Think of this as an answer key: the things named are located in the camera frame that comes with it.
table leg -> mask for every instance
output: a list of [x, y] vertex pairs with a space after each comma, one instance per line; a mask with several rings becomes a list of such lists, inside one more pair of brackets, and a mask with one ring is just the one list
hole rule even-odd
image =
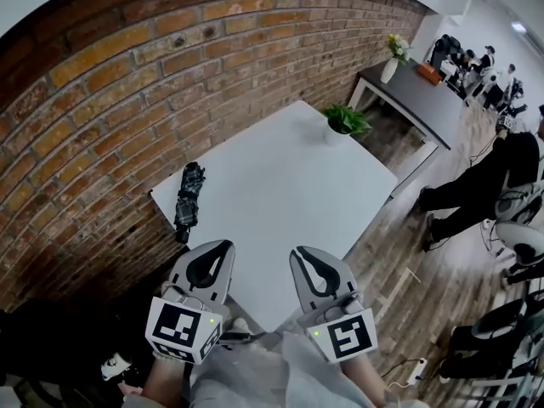
[[365, 81], [359, 77], [359, 81], [357, 82], [357, 86], [355, 87], [354, 93], [351, 96], [351, 99], [349, 100], [348, 107], [351, 107], [353, 110], [355, 110], [355, 108], [360, 102], [360, 98], [363, 96], [363, 93], [365, 92], [365, 88], [366, 88]]
[[421, 173], [430, 167], [433, 162], [438, 158], [442, 152], [445, 151], [445, 148], [441, 145], [437, 146], [434, 151], [427, 156], [427, 158], [422, 161], [419, 165], [417, 165], [416, 169], [414, 169], [408, 177], [406, 177], [402, 182], [400, 182], [397, 187], [394, 188], [393, 192], [391, 192], [391, 197], [396, 198], [398, 195], [400, 195], [400, 192], [402, 192], [404, 189], [406, 189], [412, 181], [414, 181], [418, 176], [421, 175]]

gray sleeve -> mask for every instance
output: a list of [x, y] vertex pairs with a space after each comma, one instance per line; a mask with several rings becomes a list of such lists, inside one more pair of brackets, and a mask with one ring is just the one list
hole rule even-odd
[[164, 406], [137, 394], [129, 394], [122, 404], [122, 408], [164, 408]]

white pot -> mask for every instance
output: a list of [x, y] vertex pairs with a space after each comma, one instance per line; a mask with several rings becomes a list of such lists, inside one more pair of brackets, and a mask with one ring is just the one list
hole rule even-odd
[[389, 80], [391, 80], [391, 77], [393, 77], [393, 74], [395, 71], [397, 71], [397, 66], [399, 66], [399, 60], [396, 58], [392, 58], [388, 60], [388, 63], [385, 64], [385, 67], [382, 71], [382, 76], [380, 77], [380, 81], [382, 83], [387, 83]]
[[327, 144], [330, 146], [338, 146], [349, 138], [349, 134], [335, 132], [328, 123], [325, 125], [325, 132], [323, 132], [323, 136]]

